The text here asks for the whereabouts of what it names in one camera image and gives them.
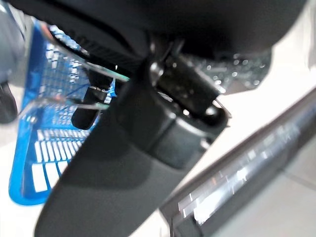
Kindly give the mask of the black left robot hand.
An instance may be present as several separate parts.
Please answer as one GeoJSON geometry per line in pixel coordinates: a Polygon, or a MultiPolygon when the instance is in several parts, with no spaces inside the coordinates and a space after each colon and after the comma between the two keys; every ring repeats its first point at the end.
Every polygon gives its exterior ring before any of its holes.
{"type": "Polygon", "coordinates": [[[38,237],[126,237],[222,133],[228,115],[200,69],[253,57],[292,27],[303,0],[13,0],[97,65],[128,76],[58,181],[38,237]]]}

